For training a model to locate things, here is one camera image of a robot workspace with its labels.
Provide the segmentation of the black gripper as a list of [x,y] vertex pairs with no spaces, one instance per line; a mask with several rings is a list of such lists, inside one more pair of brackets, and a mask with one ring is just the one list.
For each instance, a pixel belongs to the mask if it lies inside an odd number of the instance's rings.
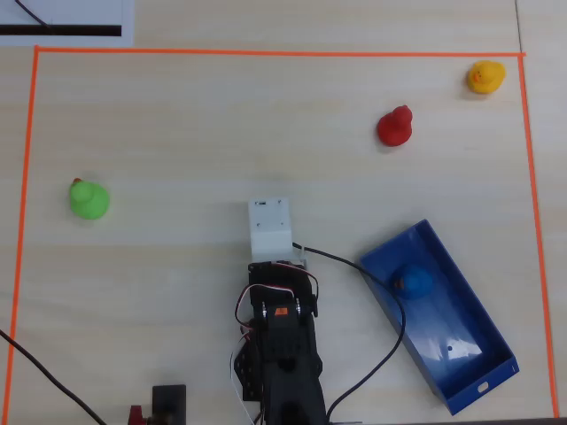
[[260,317],[264,309],[299,305],[300,314],[318,316],[319,282],[305,267],[290,262],[260,262],[248,266],[252,309]]

